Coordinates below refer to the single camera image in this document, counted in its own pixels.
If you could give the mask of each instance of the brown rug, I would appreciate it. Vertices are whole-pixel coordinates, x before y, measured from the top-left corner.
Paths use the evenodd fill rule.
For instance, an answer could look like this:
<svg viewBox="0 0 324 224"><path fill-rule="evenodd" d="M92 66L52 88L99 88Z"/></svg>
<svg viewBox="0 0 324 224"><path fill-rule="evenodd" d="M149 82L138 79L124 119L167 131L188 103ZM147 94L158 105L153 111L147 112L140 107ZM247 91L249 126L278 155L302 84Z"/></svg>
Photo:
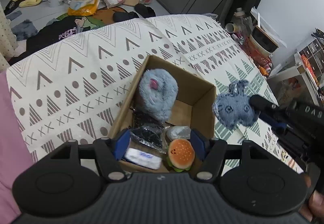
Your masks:
<svg viewBox="0 0 324 224"><path fill-rule="evenodd" d="M96 11L94 15L92 15L93 18L101 20L105 25L113 24L115 23L112 20L112 15L115 12L126 12L123 8L120 7L113 7L113 8L102 8Z"/></svg>

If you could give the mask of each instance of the burger toy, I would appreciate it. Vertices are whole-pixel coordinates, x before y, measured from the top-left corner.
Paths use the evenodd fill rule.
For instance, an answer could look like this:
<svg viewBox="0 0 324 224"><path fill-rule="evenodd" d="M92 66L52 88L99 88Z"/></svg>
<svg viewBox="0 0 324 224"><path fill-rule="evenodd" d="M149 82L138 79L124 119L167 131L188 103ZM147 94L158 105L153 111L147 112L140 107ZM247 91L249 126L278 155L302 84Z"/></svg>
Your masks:
<svg viewBox="0 0 324 224"><path fill-rule="evenodd" d="M189 170L194 159L195 151L188 140L175 139L169 145L167 162L176 172Z"/></svg>

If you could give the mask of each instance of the patterned bedspread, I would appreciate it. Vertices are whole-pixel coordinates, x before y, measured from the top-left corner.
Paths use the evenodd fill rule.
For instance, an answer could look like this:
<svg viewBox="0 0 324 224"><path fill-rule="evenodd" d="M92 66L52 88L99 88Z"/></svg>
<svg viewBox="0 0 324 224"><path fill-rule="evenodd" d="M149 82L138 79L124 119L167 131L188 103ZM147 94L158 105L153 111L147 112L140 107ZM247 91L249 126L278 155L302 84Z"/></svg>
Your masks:
<svg viewBox="0 0 324 224"><path fill-rule="evenodd" d="M169 15L133 19L76 34L10 67L7 82L19 128L34 162L68 139L80 144L106 136L134 74L154 54L215 84L247 79L249 95L276 103L267 82L246 54L211 18ZM267 124L228 130L216 120L214 137L230 144L250 139L284 162ZM238 160L226 161L226 169Z"/></svg>

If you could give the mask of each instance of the human hand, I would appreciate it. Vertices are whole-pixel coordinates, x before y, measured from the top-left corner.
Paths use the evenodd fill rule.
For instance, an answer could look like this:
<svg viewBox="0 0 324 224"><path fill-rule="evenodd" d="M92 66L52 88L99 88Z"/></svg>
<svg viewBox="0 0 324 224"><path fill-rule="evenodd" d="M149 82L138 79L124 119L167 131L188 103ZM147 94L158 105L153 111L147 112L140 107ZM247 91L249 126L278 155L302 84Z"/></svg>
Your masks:
<svg viewBox="0 0 324 224"><path fill-rule="evenodd" d="M308 175L304 175L307 187L311 186L311 180ZM313 217L319 217L324 219L324 196L316 190L310 196L308 205L304 204L299 213L305 217L309 222L312 221Z"/></svg>

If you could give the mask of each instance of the plush toy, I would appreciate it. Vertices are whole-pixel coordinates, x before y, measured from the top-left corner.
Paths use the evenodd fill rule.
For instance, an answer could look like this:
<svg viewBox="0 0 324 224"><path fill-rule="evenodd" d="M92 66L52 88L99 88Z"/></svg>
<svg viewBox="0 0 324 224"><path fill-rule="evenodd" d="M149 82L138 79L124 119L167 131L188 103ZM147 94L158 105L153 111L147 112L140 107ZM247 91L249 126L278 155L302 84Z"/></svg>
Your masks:
<svg viewBox="0 0 324 224"><path fill-rule="evenodd" d="M189 170L195 159L195 151L186 139L173 140L169 145L167 154L167 163L176 172Z"/></svg>
<svg viewBox="0 0 324 224"><path fill-rule="evenodd" d="M249 104L250 96L244 94L248 86L247 80L232 82L229 93L220 93L213 103L213 112L218 120L228 129L234 129L237 123L252 126L258 119L260 112L255 111Z"/></svg>
<svg viewBox="0 0 324 224"><path fill-rule="evenodd" d="M164 69L147 70L138 85L136 108L163 123L178 94L176 80Z"/></svg>

